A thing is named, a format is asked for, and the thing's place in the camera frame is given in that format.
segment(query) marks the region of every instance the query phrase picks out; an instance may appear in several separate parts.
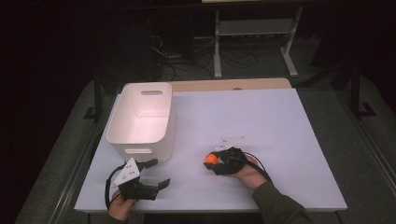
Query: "sleeve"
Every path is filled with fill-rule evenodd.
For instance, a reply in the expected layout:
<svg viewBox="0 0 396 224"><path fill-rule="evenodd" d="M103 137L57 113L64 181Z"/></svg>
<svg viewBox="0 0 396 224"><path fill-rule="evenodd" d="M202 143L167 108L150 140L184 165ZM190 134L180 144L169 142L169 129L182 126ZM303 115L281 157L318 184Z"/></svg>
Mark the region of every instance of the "sleeve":
<svg viewBox="0 0 396 224"><path fill-rule="evenodd" d="M106 216L102 219L101 222L101 224L127 224L127 223L128 223L128 219L126 221L121 221L114 217L109 216L108 214L106 214Z"/></svg>
<svg viewBox="0 0 396 224"><path fill-rule="evenodd" d="M260 208L264 223L313 223L302 205L281 194L271 182L260 185L253 192L253 199Z"/></svg>

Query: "white tabletop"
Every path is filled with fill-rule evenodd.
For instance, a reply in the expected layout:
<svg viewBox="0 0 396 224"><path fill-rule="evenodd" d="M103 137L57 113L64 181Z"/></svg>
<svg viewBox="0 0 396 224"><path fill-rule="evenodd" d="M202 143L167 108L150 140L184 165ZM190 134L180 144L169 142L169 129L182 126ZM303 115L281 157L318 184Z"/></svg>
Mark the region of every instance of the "white tabletop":
<svg viewBox="0 0 396 224"><path fill-rule="evenodd" d="M173 106L177 120L172 157L141 172L144 183L156 185L166 178L171 183L155 201L140 201L133 210L258 211L250 189L203 165L221 138L232 136L245 136L236 147L258 157L275 186L308 211L347 209L295 89L174 92ZM123 164L106 140L107 127L78 196L78 211L106 211L106 180Z"/></svg>

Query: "white plastic basket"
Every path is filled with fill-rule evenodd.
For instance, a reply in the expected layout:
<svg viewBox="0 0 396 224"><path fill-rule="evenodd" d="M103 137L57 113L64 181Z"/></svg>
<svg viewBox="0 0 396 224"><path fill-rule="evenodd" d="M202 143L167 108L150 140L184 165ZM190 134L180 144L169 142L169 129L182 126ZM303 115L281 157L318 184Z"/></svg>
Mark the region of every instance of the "white plastic basket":
<svg viewBox="0 0 396 224"><path fill-rule="evenodd" d="M133 157L136 161L163 162L172 155L175 122L169 83L127 84L106 137L125 161Z"/></svg>

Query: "hand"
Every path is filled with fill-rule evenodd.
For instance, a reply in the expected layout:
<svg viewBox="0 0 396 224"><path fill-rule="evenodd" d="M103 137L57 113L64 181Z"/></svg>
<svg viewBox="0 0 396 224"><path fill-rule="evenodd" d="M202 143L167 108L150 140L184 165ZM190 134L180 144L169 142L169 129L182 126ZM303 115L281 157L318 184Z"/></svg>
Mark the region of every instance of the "hand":
<svg viewBox="0 0 396 224"><path fill-rule="evenodd" d="M113 194L113 201L108 208L108 215L114 217L118 220L125 221L128 219L129 213L131 212L132 206L136 202L135 199L124 199L124 197L120 194L120 191L117 190Z"/></svg>
<svg viewBox="0 0 396 224"><path fill-rule="evenodd" d="M257 161L254 160L250 156L246 156L248 161L253 162L257 165ZM263 183L267 182L264 176L262 176L256 169L249 165L245 165L242 170L238 173L229 175L239 179L242 183L244 183L248 188L255 190Z"/></svg>

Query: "orange ball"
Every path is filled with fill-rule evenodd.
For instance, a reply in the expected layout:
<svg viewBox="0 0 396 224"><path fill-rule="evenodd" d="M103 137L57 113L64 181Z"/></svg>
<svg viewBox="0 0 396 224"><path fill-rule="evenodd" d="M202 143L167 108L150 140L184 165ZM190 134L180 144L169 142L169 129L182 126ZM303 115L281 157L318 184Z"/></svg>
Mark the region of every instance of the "orange ball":
<svg viewBox="0 0 396 224"><path fill-rule="evenodd" d="M215 154L209 154L206 156L205 162L212 163L212 164L218 164L218 157Z"/></svg>

